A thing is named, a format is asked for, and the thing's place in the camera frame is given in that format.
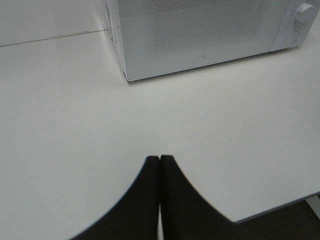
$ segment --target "microwave mesh window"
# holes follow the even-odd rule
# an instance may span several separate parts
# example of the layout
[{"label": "microwave mesh window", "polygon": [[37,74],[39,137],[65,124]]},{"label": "microwave mesh window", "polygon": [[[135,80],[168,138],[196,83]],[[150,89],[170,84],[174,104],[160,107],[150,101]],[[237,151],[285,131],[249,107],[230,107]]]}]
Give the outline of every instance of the microwave mesh window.
[{"label": "microwave mesh window", "polygon": [[145,0],[147,58],[259,37],[265,0]]}]

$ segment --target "white table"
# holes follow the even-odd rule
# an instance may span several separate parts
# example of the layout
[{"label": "white table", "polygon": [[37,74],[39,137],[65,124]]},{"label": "white table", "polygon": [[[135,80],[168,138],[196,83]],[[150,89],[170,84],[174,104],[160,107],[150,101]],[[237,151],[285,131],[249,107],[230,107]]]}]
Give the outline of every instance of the white table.
[{"label": "white table", "polygon": [[78,234],[148,155],[233,221],[320,192],[319,43],[131,84],[104,32],[1,47],[1,239]]}]

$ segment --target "white microwave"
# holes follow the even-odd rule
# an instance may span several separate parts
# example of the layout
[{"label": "white microwave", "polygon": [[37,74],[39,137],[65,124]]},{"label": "white microwave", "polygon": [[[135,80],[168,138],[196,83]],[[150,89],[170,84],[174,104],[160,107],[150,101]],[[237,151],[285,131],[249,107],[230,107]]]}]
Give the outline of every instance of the white microwave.
[{"label": "white microwave", "polygon": [[106,0],[128,81],[301,45],[320,0]]}]

